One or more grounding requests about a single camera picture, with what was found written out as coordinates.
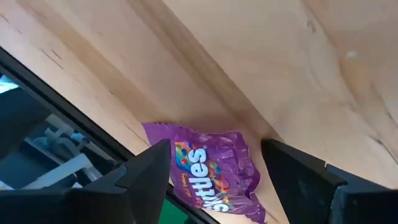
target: wood grain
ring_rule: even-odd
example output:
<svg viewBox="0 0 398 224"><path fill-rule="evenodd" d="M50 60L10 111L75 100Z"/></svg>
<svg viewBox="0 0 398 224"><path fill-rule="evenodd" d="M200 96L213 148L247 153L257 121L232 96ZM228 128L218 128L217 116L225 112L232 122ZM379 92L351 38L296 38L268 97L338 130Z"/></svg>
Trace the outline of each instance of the wood grain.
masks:
<svg viewBox="0 0 398 224"><path fill-rule="evenodd" d="M263 137L398 187L396 3L361 2L3 0L0 45L135 154L141 122L242 131L267 221L288 223Z"/></svg>

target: skittles logo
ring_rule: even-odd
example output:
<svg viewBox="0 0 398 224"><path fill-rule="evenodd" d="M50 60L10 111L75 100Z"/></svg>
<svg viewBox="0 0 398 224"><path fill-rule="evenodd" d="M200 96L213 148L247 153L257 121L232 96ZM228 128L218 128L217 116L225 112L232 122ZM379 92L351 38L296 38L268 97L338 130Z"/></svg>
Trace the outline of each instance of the skittles logo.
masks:
<svg viewBox="0 0 398 224"><path fill-rule="evenodd" d="M199 149L196 145L187 142L176 142L175 143L175 161L177 162L178 168L184 170L185 172L191 173L191 166L194 165L188 158L188 153L191 150ZM221 169L218 167L217 163L208 159L205 161L205 164L208 168L208 177L210 177L211 181L215 188L223 193L228 193L229 183L226 179L223 178L221 174Z"/></svg>
<svg viewBox="0 0 398 224"><path fill-rule="evenodd" d="M175 160L179 169L194 176L188 181L196 195L196 208L227 212L229 183L215 161L206 158L206 147L192 143L175 143Z"/></svg>

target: skittles bag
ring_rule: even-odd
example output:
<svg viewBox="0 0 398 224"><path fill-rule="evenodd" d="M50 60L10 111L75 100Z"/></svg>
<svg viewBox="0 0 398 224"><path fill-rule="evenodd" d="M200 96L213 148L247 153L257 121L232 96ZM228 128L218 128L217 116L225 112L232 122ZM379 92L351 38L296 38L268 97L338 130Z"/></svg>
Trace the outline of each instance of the skittles bag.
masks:
<svg viewBox="0 0 398 224"><path fill-rule="evenodd" d="M266 211L254 195L260 173L240 132L198 133L164 123L146 123L144 129L151 144L171 140L170 176L179 199L264 223Z"/></svg>

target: black frame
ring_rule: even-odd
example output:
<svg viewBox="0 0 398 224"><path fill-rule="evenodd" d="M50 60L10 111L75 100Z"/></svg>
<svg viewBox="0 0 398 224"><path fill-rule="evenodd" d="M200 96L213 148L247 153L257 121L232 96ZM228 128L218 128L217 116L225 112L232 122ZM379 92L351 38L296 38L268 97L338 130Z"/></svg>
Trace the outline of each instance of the black frame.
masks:
<svg viewBox="0 0 398 224"><path fill-rule="evenodd" d="M73 128L78 129L116 161L126 162L134 157L132 152L128 151L115 138L110 136L2 47L0 47L0 74L7 75L8 78L21 86L28 94ZM220 224L205 211L185 205L173 194L173 186L170 184L166 192L166 199L198 224Z"/></svg>

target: plywood surface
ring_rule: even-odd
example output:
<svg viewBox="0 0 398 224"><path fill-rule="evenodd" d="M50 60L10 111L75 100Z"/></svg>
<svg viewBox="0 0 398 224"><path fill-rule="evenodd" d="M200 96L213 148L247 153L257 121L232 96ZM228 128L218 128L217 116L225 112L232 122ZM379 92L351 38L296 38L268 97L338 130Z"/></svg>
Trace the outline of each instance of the plywood surface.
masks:
<svg viewBox="0 0 398 224"><path fill-rule="evenodd" d="M261 138L398 187L395 16L361 2L2 0L0 45L133 153L141 122L242 131L267 221L287 223Z"/></svg>

